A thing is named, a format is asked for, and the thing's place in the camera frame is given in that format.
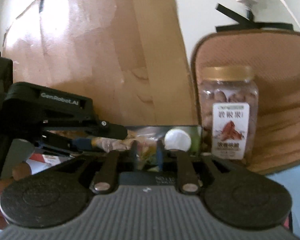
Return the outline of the white round lid in box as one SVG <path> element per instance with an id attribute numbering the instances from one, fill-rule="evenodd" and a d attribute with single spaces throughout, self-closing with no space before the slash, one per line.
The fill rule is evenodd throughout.
<path id="1" fill-rule="evenodd" d="M 187 152 L 191 148 L 191 144 L 191 137 L 181 129 L 170 129 L 164 137 L 164 145 L 167 150 L 181 150 Z"/>

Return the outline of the green snack packet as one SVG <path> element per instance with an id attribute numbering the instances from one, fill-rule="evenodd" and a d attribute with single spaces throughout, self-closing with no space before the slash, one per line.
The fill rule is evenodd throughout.
<path id="1" fill-rule="evenodd" d="M 157 166 L 157 141 L 156 140 L 144 140 L 138 141 L 137 146 L 137 169 L 141 170 L 146 165 Z"/>

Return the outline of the large brown cardboard sheet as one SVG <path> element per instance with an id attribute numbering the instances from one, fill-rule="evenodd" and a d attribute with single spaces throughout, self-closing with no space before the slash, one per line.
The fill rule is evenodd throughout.
<path id="1" fill-rule="evenodd" d="M 175 0 L 35 0 L 3 54 L 14 80 L 89 97 L 122 125 L 196 125 Z"/>

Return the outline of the nut jar on cushion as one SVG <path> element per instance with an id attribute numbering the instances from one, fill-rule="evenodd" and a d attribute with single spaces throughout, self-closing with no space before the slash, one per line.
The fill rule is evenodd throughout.
<path id="1" fill-rule="evenodd" d="M 204 143 L 212 155 L 247 165 L 258 114 L 258 87 L 250 66 L 200 67 L 197 89 Z"/>

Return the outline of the orange red snack packet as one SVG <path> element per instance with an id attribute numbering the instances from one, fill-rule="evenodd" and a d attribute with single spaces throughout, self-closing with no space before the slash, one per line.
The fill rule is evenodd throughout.
<path id="1" fill-rule="evenodd" d="M 78 152 L 101 152 L 103 150 L 108 153 L 113 150 L 125 151 L 130 148 L 131 143 L 136 139 L 136 132 L 130 130 L 128 130 L 127 137 L 123 140 L 95 137 L 87 135 L 83 131 L 51 131 L 51 133 L 70 139 L 72 146 Z"/>

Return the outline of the brown seat cushion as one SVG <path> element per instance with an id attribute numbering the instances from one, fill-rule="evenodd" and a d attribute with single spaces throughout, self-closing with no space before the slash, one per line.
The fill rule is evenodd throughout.
<path id="1" fill-rule="evenodd" d="M 257 130 L 249 170 L 270 174 L 300 164 L 300 33 L 223 31 L 202 38 L 191 67 L 250 66 L 259 90 Z"/>

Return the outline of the black open cardboard box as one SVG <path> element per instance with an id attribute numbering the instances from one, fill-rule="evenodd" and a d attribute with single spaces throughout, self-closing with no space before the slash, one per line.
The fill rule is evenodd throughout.
<path id="1" fill-rule="evenodd" d="M 69 161 L 35 175 L 30 185 L 38 192 L 86 188 L 95 194 L 108 194 L 119 185 L 175 185 L 194 194 L 200 185 L 192 163 L 201 133 L 199 126 L 130 127 L 125 139 L 46 133 L 38 152 Z"/>

